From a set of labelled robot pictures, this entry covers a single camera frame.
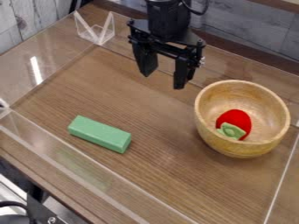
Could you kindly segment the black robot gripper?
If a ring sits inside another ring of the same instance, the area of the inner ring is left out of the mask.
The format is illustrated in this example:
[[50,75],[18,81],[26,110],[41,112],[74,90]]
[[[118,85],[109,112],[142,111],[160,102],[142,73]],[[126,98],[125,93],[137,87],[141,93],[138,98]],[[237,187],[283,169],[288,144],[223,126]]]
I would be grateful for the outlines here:
[[189,28],[169,38],[154,36],[148,29],[146,19],[129,19],[128,42],[132,45],[138,71],[148,77],[157,68],[157,54],[176,59],[173,71],[173,88],[182,89],[192,79],[196,67],[204,61],[202,48],[206,43]]

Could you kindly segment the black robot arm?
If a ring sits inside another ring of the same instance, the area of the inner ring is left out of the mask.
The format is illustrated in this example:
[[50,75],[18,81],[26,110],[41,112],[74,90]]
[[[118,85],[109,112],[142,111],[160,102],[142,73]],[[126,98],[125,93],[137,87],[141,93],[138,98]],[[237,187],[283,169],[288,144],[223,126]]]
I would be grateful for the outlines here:
[[157,55],[174,60],[172,87],[182,89],[204,61],[205,41],[189,28],[190,14],[201,16],[209,7],[205,0],[202,11],[192,9],[190,0],[145,0],[146,19],[129,19],[128,43],[132,45],[138,71],[148,77],[158,67]]

